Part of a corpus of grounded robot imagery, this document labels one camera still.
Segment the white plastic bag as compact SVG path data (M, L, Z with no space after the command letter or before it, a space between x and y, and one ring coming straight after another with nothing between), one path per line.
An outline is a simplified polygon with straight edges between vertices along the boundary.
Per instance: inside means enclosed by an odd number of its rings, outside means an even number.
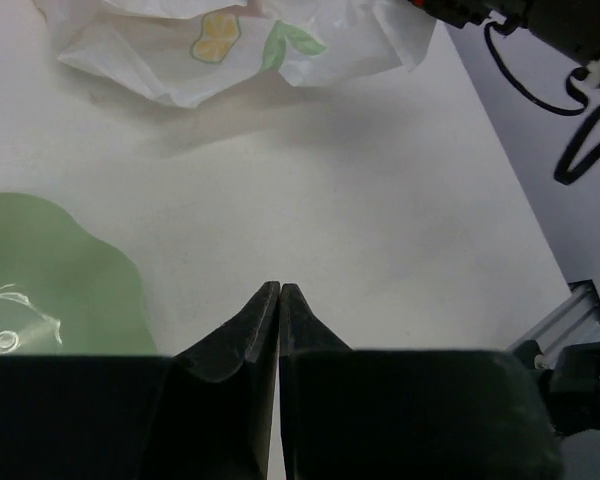
M323 87L427 54L407 1L40 1L56 58L167 106L194 108L260 73Z

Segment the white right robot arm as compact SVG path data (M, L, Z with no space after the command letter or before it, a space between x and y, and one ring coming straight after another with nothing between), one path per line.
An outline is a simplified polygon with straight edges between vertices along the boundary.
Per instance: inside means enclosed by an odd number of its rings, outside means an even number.
M556 182L569 186L600 160L600 141L581 154L587 138L600 122L600 1L500 0L414 1L429 16L458 29L468 24L483 27L486 47L501 75L524 98L557 116L586 117L566 145L553 173ZM578 66L564 81L565 93L578 104L562 108L531 93L511 73L498 52L493 35L507 37L518 29L553 48Z

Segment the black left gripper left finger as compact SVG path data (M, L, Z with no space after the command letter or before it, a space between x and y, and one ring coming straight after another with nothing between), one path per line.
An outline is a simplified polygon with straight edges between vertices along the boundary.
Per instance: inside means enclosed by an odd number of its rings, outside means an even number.
M264 479L278 362L279 294L264 283L171 360L149 439L152 479Z

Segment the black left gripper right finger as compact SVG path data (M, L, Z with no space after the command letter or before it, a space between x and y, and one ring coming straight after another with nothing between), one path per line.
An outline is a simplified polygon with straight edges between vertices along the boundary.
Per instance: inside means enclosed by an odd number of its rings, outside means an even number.
M281 290L280 420L290 479L559 479L539 389L492 350L353 349Z

